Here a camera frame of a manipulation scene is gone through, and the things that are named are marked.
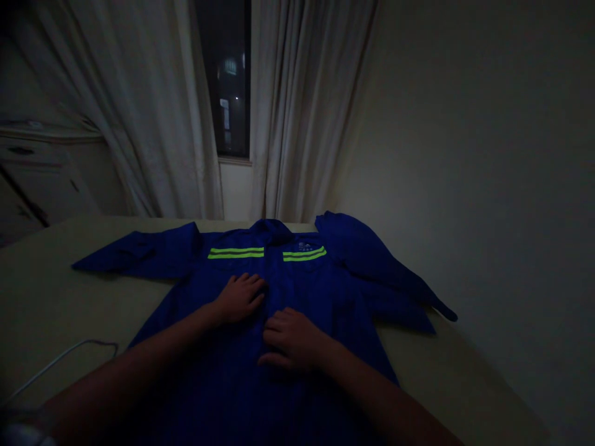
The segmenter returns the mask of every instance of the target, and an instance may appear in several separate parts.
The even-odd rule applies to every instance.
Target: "dark window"
[[[249,157],[250,0],[196,0],[219,155]]]

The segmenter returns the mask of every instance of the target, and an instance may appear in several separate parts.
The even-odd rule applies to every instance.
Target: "cabinet drawer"
[[[24,161],[56,166],[62,164],[49,144],[12,138],[0,138],[0,161]]]

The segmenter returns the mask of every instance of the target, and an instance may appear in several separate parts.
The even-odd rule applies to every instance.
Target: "blue work uniform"
[[[270,348],[266,320],[294,308],[398,384],[372,316],[433,332],[420,304],[452,313],[356,219],[327,212],[318,233],[276,220],[201,234],[194,223],[133,232],[73,265],[145,278],[179,278],[130,346],[212,302],[232,275],[259,274],[268,287],[251,316],[205,335],[159,380],[106,441],[134,444],[383,443],[361,410],[328,377],[257,365]]]

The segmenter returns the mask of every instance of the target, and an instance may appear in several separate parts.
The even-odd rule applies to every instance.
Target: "cable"
[[[6,400],[4,400],[2,402],[2,404],[0,404],[0,408],[3,408],[8,403],[10,403],[14,398],[16,398],[19,394],[21,394],[27,387],[29,387],[31,384],[33,384],[37,380],[37,378],[39,378],[40,376],[42,376],[45,372],[47,372],[54,365],[56,365],[56,363],[58,361],[60,361],[64,356],[66,356],[67,354],[69,354],[71,351],[77,349],[78,347],[82,346],[83,344],[87,344],[87,343],[98,344],[98,345],[101,345],[101,346],[113,346],[114,347],[114,352],[113,352],[112,358],[116,357],[116,355],[118,354],[118,348],[120,347],[118,345],[118,343],[108,343],[108,342],[104,342],[104,341],[99,341],[98,339],[85,339],[84,341],[81,341],[79,343],[76,343],[72,347],[70,347],[67,350],[63,351],[51,363],[49,363],[44,368],[42,368],[29,381],[27,381],[26,383],[24,383],[19,389],[17,389],[15,392],[13,392],[13,394],[11,396],[9,396]]]

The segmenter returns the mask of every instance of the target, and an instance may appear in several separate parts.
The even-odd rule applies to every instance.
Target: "white curtain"
[[[254,1],[251,218],[310,222],[332,187],[376,0]]]
[[[39,1],[14,25],[45,90],[104,135],[135,213],[223,218],[192,0]]]

